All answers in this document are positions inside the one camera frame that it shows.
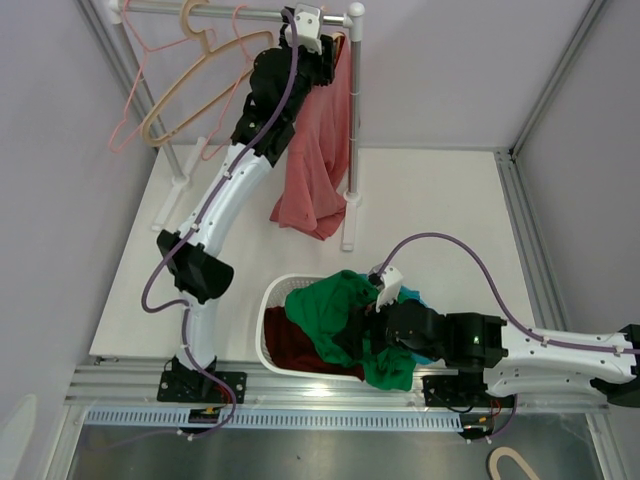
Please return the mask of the green t shirt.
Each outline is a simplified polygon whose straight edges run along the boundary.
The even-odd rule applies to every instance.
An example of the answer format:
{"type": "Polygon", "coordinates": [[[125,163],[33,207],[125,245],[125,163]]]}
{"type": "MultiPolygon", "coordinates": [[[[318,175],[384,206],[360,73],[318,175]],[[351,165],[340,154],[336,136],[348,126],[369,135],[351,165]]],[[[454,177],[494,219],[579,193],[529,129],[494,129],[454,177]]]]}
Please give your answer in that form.
{"type": "Polygon", "coordinates": [[[322,360],[345,367],[360,365],[365,381],[377,389],[409,391],[416,367],[409,352],[399,348],[396,354],[387,350],[370,359],[353,361],[332,341],[334,335],[347,332],[349,313],[373,306],[377,295],[378,290],[365,276],[342,270],[293,290],[286,297],[285,312],[311,339],[322,360]]]}

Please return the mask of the dark red t shirt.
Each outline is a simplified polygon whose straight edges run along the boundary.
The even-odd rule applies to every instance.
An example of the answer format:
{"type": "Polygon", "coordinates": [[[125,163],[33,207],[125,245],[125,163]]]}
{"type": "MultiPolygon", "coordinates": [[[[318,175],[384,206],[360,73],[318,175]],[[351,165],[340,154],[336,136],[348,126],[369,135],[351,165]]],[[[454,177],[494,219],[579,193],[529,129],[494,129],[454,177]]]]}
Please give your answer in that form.
{"type": "Polygon", "coordinates": [[[264,365],[276,373],[318,379],[365,380],[360,365],[345,367],[322,360],[311,339],[287,318],[282,306],[265,309],[257,351],[262,354],[264,365]]]}

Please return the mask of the teal t shirt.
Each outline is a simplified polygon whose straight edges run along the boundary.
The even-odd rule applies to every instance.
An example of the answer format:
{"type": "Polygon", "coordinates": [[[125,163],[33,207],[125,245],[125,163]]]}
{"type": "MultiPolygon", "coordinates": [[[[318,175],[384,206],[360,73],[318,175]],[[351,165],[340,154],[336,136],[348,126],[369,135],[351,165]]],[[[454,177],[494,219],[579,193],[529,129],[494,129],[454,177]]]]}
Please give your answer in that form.
{"type": "Polygon", "coordinates": [[[404,291],[406,298],[400,304],[402,322],[400,339],[411,352],[418,365],[435,363],[439,356],[435,352],[440,316],[429,308],[415,293],[404,291]]]}

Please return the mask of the pink t shirt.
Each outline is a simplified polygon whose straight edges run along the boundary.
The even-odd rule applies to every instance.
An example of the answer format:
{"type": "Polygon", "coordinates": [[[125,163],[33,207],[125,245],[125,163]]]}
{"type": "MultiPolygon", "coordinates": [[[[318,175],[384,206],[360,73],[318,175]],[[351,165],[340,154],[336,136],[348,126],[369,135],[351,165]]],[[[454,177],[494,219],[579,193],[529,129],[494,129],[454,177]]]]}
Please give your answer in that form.
{"type": "Polygon", "coordinates": [[[315,87],[296,119],[287,150],[283,193],[270,220],[324,241],[345,218],[338,193],[349,165],[351,52],[338,47],[334,81],[315,87]]]}

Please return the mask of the beige wooden hanger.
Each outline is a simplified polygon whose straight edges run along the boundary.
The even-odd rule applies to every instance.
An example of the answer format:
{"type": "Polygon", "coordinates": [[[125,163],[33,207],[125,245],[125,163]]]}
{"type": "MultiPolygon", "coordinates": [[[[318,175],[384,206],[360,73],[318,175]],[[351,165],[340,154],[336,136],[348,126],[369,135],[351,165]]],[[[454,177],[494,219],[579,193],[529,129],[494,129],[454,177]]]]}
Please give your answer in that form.
{"type": "MultiPolygon", "coordinates": [[[[195,25],[191,19],[191,14],[198,7],[195,7],[191,11],[188,17],[189,25],[193,30],[204,30],[207,28],[202,28],[200,26],[195,25]]],[[[173,140],[174,137],[181,134],[185,129],[190,127],[192,124],[199,121],[201,117],[207,115],[208,112],[212,109],[220,108],[221,114],[225,115],[226,110],[229,108],[231,100],[236,95],[236,92],[238,91],[242,83],[247,81],[249,76],[255,70],[254,61],[257,59],[256,48],[258,46],[273,47],[275,45],[275,35],[268,30],[264,30],[264,29],[254,30],[247,33],[242,33],[239,30],[237,26],[237,15],[240,13],[241,9],[242,9],[241,7],[237,7],[237,9],[235,9],[231,14],[231,23],[232,23],[231,29],[233,31],[232,37],[221,42],[221,41],[217,41],[216,39],[213,39],[213,35],[211,32],[208,32],[208,36],[209,36],[209,42],[212,44],[213,48],[224,45],[230,42],[231,40],[235,40],[238,37],[242,37],[242,41],[237,41],[235,46],[226,50],[224,53],[219,55],[216,59],[208,61],[204,67],[202,67],[195,74],[193,74],[188,81],[184,82],[181,85],[180,89],[178,90],[178,93],[171,99],[170,102],[166,103],[166,106],[161,111],[157,119],[153,122],[153,124],[160,119],[162,114],[167,109],[170,109],[173,106],[175,106],[177,101],[185,98],[188,93],[195,93],[198,87],[202,87],[204,89],[204,92],[200,95],[201,103],[192,104],[191,110],[189,111],[189,113],[183,115],[180,119],[171,122],[170,125],[166,128],[166,131],[164,133],[154,133],[152,131],[152,126],[151,126],[149,135],[152,138],[160,137],[163,134],[169,133],[172,130],[174,130],[178,125],[180,125],[186,119],[191,117],[196,111],[200,110],[204,104],[208,103],[211,99],[219,95],[222,91],[226,90],[230,85],[235,84],[239,80],[239,77],[241,75],[245,75],[245,79],[239,83],[233,96],[227,95],[219,103],[217,103],[215,106],[207,110],[198,119],[196,119],[190,125],[182,129],[179,133],[175,134],[169,140],[169,142],[173,140]]],[[[199,55],[200,57],[202,55],[200,44],[197,41],[192,43],[196,43],[198,45],[200,50],[200,55],[199,55]]],[[[174,83],[182,76],[183,73],[179,75],[179,77],[174,81],[174,83]]]]}
{"type": "Polygon", "coordinates": [[[322,32],[330,35],[336,46],[342,48],[346,42],[346,34],[341,28],[331,27],[326,23],[326,19],[329,16],[329,7],[327,5],[321,5],[320,10],[323,16],[322,32]]]}

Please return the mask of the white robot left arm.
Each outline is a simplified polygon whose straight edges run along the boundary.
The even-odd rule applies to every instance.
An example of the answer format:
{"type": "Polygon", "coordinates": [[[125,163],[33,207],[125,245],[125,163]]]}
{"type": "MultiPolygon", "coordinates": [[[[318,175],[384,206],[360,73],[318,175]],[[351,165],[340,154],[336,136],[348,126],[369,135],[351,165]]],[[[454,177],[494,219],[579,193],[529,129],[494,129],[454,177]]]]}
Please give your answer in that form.
{"type": "Polygon", "coordinates": [[[161,381],[161,401],[204,401],[214,395],[214,320],[234,277],[233,267],[218,255],[243,205],[293,139],[308,95],[334,81],[339,42],[323,35],[320,45],[313,53],[282,40],[256,57],[250,91],[219,172],[190,219],[157,237],[179,302],[189,313],[181,325],[182,344],[161,381]]]}

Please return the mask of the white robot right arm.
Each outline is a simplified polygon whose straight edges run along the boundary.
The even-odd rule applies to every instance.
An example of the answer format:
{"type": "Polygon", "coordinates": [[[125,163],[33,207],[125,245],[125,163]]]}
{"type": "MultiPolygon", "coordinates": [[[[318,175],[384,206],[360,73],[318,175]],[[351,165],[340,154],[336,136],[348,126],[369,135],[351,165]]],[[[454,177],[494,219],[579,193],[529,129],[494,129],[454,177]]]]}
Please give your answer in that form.
{"type": "Polygon", "coordinates": [[[352,309],[333,342],[354,360],[385,349],[441,361],[455,370],[446,399],[579,393],[615,406],[639,405],[639,328],[580,334],[518,327],[498,316],[439,314],[417,300],[352,309]]]}

